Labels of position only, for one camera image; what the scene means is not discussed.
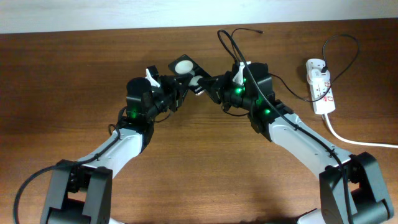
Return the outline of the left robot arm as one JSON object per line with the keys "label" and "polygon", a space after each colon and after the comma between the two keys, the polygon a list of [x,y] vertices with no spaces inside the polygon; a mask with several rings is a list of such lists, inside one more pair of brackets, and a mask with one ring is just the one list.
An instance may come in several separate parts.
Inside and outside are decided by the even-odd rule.
{"label": "left robot arm", "polygon": [[133,78],[126,85],[126,106],[110,137],[77,161],[61,160],[51,167],[41,223],[116,223],[111,218],[113,179],[149,145],[156,116],[176,111],[192,75]]}

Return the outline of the black smartphone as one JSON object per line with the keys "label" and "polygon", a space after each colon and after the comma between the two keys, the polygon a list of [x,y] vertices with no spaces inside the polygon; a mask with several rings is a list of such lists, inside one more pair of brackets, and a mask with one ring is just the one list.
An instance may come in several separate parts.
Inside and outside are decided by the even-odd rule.
{"label": "black smartphone", "polygon": [[192,79],[190,80],[188,87],[196,95],[201,95],[205,91],[205,89],[199,85],[199,79],[211,78],[209,73],[207,73],[186,54],[183,54],[168,64],[168,68],[176,76],[190,75]]}

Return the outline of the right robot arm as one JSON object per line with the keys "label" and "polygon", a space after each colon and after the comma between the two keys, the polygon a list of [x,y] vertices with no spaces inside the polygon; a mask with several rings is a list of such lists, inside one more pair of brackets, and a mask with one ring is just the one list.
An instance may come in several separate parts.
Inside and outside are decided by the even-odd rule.
{"label": "right robot arm", "polygon": [[295,223],[382,223],[394,208],[374,156],[352,154],[306,126],[297,114],[275,98],[268,66],[240,67],[240,81],[232,72],[201,78],[198,84],[224,106],[248,110],[252,128],[293,154],[318,179],[321,207],[304,213]]}

